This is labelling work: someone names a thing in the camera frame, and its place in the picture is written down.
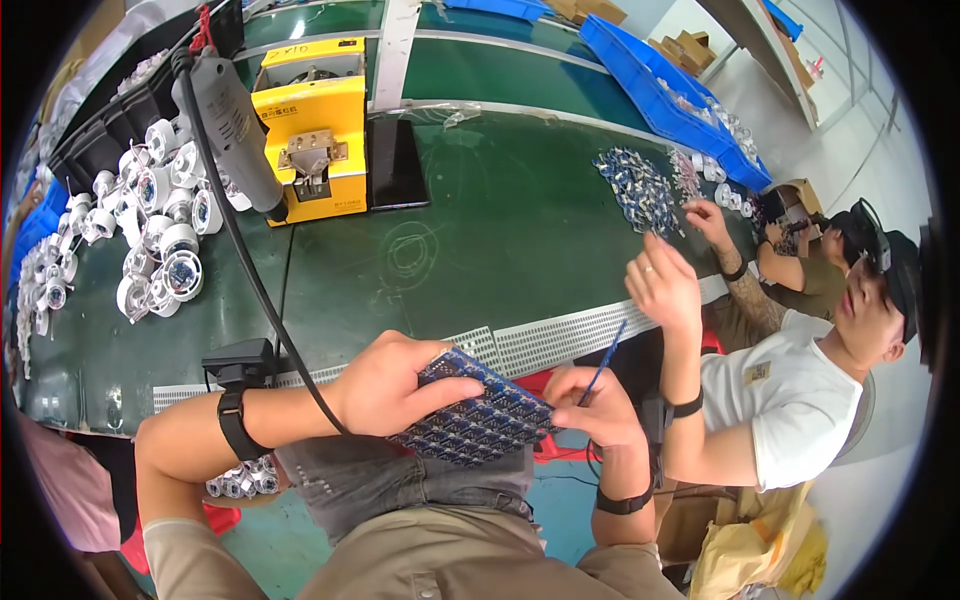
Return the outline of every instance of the black cable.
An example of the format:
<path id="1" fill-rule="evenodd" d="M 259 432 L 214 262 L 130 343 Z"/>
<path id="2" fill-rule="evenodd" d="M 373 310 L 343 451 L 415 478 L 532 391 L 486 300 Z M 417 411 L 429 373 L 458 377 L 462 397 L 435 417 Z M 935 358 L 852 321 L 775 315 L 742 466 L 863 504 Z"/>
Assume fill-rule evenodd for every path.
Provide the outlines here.
<path id="1" fill-rule="evenodd" d="M 186 48 L 178 48 L 175 50 L 171 57 L 171 65 L 173 66 L 175 77 L 180 81 L 180 85 L 183 86 L 183 100 L 186 103 L 187 117 L 189 117 L 191 123 L 195 124 L 194 130 L 196 133 L 197 146 L 200 149 L 200 157 L 204 162 L 204 168 L 207 173 L 215 174 L 217 172 L 217 165 L 213 161 L 213 153 L 210 151 L 210 140 L 206 137 L 206 130 L 203 126 L 204 120 L 200 114 L 200 107 L 197 105 L 197 96 L 193 90 L 193 81 L 190 79 L 190 67 L 193 65 L 193 57 L 190 56 L 190 51 Z M 274 331 L 276 331 L 276 336 L 283 344 L 283 347 L 287 348 L 287 354 L 290 356 L 290 360 L 293 361 L 294 367 L 296 367 L 297 372 L 300 374 L 300 378 L 303 379 L 303 385 L 310 391 L 310 395 L 316 400 L 317 405 L 320 406 L 320 410 L 324 412 L 327 420 L 336 427 L 337 431 L 343 435 L 349 435 L 350 432 L 340 423 L 340 420 L 333 414 L 330 407 L 326 405 L 324 397 L 320 395 L 317 384 L 314 383 L 313 378 L 310 376 L 310 371 L 308 371 L 306 365 L 303 364 L 303 359 L 300 358 L 300 353 L 297 352 L 297 349 L 294 347 L 293 340 L 290 339 L 290 334 L 287 333 L 287 329 L 283 326 L 283 322 L 276 313 L 273 303 L 270 302 L 270 296 L 267 295 L 267 290 L 263 287 L 263 281 L 260 280 L 260 275 L 253 265 L 253 259 L 250 257 L 247 245 L 240 235 L 240 228 L 237 226 L 236 218 L 233 216 L 233 206 L 227 200 L 227 194 L 224 192 L 224 186 L 220 182 L 220 178 L 210 177 L 210 187 L 213 190 L 214 198 L 217 199 L 220 213 L 224 217 L 224 225 L 227 226 L 230 240 L 233 242 L 233 247 L 237 250 L 237 254 L 240 257 L 240 264 L 243 266 L 244 273 L 247 274 L 247 279 L 250 280 L 250 284 L 253 286 L 256 299 L 260 301 L 260 307 L 263 308 L 263 312 L 267 315 L 267 321 L 270 322 L 270 325 L 274 328 Z"/>

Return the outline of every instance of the jeans shorts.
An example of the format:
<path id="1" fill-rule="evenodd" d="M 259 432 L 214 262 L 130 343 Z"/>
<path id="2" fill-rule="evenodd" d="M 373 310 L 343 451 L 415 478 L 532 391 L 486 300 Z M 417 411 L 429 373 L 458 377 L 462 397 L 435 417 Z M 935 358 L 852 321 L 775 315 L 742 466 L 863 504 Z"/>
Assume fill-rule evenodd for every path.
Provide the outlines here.
<path id="1" fill-rule="evenodd" d="M 532 521 L 524 500 L 534 477 L 532 446 L 475 468 L 400 456 L 398 448 L 382 438 L 331 436 L 277 448 L 275 456 L 331 546 L 360 523 L 413 507 L 476 506 Z"/>

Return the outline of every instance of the green workbench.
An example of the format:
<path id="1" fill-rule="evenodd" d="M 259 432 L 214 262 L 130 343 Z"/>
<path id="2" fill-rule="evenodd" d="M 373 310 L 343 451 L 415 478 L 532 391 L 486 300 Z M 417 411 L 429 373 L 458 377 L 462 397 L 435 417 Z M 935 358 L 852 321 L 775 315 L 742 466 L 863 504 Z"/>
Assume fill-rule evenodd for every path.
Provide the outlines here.
<path id="1" fill-rule="evenodd" d="M 252 40 L 289 37 L 298 14 L 309 18 L 317 11 L 303 7 L 252 20 L 248 48 Z M 304 27 L 376 29 L 381 13 L 382 3 L 326 5 Z M 455 10 L 446 11 L 455 23 L 460 19 L 459 27 L 486 27 L 484 35 L 507 18 L 469 13 L 460 19 Z M 422 29 L 449 26 L 435 7 L 424 7 Z M 514 36 L 525 32 L 528 43 L 561 43 L 548 32 L 570 37 L 542 23 L 501 29 Z M 370 74 L 375 51 L 376 39 L 368 38 Z M 258 56 L 238 61 L 247 84 L 259 62 Z M 403 96 L 552 108 L 649 131 L 609 75 L 463 40 L 415 39 Z M 237 215 L 264 284 L 274 304 L 283 306 L 283 321 L 311 370 L 347 362 L 387 328 L 441 338 L 627 298 L 624 265 L 641 250 L 641 236 L 590 161 L 620 144 L 669 174 L 665 148 L 601 127 L 488 110 L 444 130 L 448 114 L 414 110 L 403 117 L 415 123 L 430 206 L 284 228 L 269 228 L 252 212 Z M 705 195 L 713 187 L 702 183 Z M 752 259 L 749 224 L 725 212 L 737 246 Z M 699 233 L 688 229 L 685 239 L 674 235 L 671 241 L 699 276 L 716 273 Z M 32 339 L 33 377 L 17 386 L 32 418 L 134 435 L 153 413 L 154 387 L 202 383 L 200 359 L 209 350 L 275 338 L 225 231 L 202 240 L 204 288 L 169 319 L 148 315 L 130 324 L 117 310 L 127 250 L 118 236 L 79 252 L 77 289 L 54 315 L 51 334 Z"/>

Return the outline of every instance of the small circuit board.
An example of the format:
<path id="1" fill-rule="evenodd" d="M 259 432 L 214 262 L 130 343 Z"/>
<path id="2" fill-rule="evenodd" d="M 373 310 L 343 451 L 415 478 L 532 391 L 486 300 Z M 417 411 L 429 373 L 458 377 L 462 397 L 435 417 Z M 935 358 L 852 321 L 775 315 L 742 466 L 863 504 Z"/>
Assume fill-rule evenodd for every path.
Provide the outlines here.
<path id="1" fill-rule="evenodd" d="M 446 377 L 472 377 L 484 393 L 433 412 L 389 440 L 465 467 L 479 467 L 560 431 L 553 407 L 452 348 L 418 374 L 420 387 Z"/>

